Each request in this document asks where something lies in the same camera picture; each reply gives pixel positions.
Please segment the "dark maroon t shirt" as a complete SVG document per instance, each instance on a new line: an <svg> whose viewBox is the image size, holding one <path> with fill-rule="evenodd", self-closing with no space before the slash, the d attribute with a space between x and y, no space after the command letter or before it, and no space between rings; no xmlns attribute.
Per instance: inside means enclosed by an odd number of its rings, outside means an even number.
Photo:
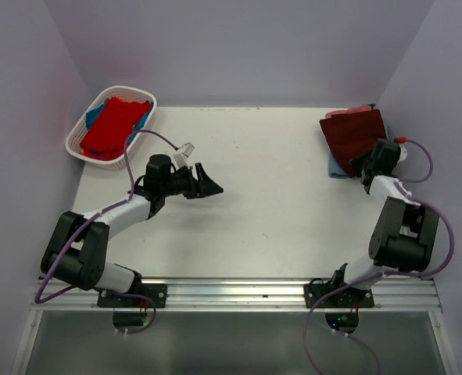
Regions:
<svg viewBox="0 0 462 375"><path fill-rule="evenodd" d="M354 178L356 171L350 161L370 152L378 139L387 132L378 109L332 114L320 120L321 131L328 145L328 176Z"/></svg>

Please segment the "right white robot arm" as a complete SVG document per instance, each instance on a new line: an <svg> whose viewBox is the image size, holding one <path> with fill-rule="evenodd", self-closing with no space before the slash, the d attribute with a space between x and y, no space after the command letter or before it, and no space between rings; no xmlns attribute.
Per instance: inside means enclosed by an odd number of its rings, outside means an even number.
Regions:
<svg viewBox="0 0 462 375"><path fill-rule="evenodd" d="M406 137L379 139L370 152L350 162L364 191L381 204L381 213L368 254L333 274L328 296L337 306L347 306L356 292L369 291L380 278L421 274L431 262L439 214L415 200L394 174L397 164L407 157L408 144L420 148L428 159L428 172L414 180L424 182L433 172L432 157L423 145Z"/></svg>

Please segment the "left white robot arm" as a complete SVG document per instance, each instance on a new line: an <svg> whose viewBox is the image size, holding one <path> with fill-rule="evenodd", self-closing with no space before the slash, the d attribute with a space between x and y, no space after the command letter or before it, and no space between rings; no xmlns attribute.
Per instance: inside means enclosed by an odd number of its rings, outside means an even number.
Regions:
<svg viewBox="0 0 462 375"><path fill-rule="evenodd" d="M106 261L109 240L153 218L168 197L200 199L223 192L201 163L174 169L171 157L153 155L126 198L94 212L61 215L41 260L45 281L54 277L84 291L115 291L123 305L135 306L143 296L139 275Z"/></svg>

